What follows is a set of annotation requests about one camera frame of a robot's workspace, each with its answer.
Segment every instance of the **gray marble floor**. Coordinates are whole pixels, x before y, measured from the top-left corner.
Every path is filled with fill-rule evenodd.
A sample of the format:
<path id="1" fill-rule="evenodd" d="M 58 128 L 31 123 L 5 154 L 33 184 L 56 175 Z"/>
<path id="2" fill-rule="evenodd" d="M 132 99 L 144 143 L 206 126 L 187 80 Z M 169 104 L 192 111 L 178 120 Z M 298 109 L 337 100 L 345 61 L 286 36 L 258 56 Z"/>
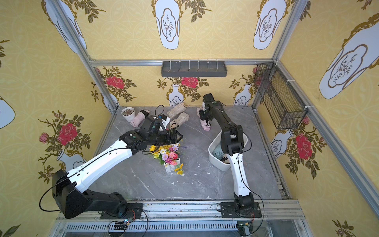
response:
<path id="1" fill-rule="evenodd" d="M 135 108 L 136 112 L 141 109 L 148 109 L 150 114 L 153 114 L 155 107 Z M 112 145 L 120 135 L 135 129 L 122 117 L 121 110 L 122 108 L 102 151 Z M 276 179 L 254 121 L 253 111 L 250 107 L 226 107 L 225 111 L 233 122 L 242 125 L 244 132 L 252 140 L 252 149 L 243 154 L 250 188 L 262 199 L 280 199 Z M 163 165 L 152 155 L 139 152 L 97 179 L 90 189 L 105 193 L 119 192 L 125 198 L 234 199 L 231 170 L 221 171 L 209 162 L 208 146 L 220 132 L 220 126 L 214 119 L 210 122 L 211 130 L 204 131 L 196 114 L 196 107 L 188 107 L 185 112 L 189 114 L 190 119 L 178 128 L 184 136 L 179 149 L 180 160 L 184 163 L 184 176 L 174 172 L 166 173 Z"/>

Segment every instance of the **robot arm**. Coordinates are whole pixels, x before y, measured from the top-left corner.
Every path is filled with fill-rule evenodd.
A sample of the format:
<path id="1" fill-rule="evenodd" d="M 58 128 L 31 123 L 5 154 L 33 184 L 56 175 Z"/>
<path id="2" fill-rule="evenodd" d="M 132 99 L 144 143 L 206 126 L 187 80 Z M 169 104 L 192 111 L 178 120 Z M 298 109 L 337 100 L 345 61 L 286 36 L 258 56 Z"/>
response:
<path id="1" fill-rule="evenodd" d="M 244 147 L 242 126 L 236 125 L 225 113 L 222 103 L 215 101 L 212 94 L 203 97 L 200 119 L 215 118 L 221 127 L 221 149 L 227 154 L 234 181 L 234 203 L 237 212 L 254 207 L 254 197 L 250 192 L 243 167 Z"/>
<path id="2" fill-rule="evenodd" d="M 66 218 L 85 211 L 106 211 L 116 217 L 127 212 L 127 202 L 119 193 L 99 193 L 89 186 L 116 164 L 143 151 L 148 145 L 178 143 L 183 136 L 176 130 L 166 130 L 169 118 L 148 116 L 139 130 L 131 130 L 105 151 L 67 173 L 59 170 L 53 175 L 53 197 Z"/>

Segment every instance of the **teal cloth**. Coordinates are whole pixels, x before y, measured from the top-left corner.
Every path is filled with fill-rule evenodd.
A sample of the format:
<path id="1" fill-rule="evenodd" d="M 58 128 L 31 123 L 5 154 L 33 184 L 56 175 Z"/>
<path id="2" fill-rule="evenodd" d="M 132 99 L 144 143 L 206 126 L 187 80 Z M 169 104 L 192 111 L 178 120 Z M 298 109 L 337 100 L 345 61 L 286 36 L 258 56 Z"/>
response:
<path id="1" fill-rule="evenodd" d="M 224 155 L 224 153 L 222 152 L 222 149 L 221 149 L 221 144 L 219 144 L 216 149 L 212 152 L 212 155 L 214 157 L 216 157 L 217 159 L 221 160 L 222 159 L 222 156 Z"/>

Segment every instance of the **wire mesh basket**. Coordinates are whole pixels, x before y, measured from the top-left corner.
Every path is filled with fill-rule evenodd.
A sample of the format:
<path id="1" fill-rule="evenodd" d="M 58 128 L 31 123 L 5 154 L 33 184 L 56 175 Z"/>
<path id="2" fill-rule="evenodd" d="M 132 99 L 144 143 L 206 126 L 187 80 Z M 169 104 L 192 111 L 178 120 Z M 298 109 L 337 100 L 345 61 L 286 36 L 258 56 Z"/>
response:
<path id="1" fill-rule="evenodd" d="M 254 83 L 277 129 L 294 129 L 308 109 L 274 63 L 257 65 Z"/>

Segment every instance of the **rolled sock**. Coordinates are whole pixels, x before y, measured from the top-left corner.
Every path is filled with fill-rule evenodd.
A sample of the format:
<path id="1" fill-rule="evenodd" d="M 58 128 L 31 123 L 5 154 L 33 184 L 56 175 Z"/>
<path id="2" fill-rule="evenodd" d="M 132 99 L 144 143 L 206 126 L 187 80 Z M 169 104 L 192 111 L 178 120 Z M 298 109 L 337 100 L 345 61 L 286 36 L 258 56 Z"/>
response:
<path id="1" fill-rule="evenodd" d="M 177 129 L 183 123 L 187 122 L 190 116 L 187 113 L 181 113 L 179 117 L 170 122 L 170 129 Z"/>
<path id="2" fill-rule="evenodd" d="M 150 111 L 141 110 L 130 122 L 133 127 L 138 127 L 140 123 L 149 115 Z"/>
<path id="3" fill-rule="evenodd" d="M 200 110 L 202 110 L 202 109 L 203 109 L 202 107 L 198 107 L 196 109 L 197 110 L 197 115 L 199 116 L 199 118 L 200 118 Z M 208 120 L 200 120 L 200 124 L 201 124 L 201 126 L 203 127 L 203 129 L 205 131 L 211 130 L 211 125 L 209 124 Z"/>
<path id="4" fill-rule="evenodd" d="M 172 108 L 170 111 L 168 111 L 167 115 L 168 115 L 168 117 L 170 117 L 170 119 L 173 119 L 174 117 L 176 117 L 178 114 L 180 114 L 184 110 L 186 110 L 184 103 L 180 103 L 180 104 L 175 105 L 174 108 Z"/>

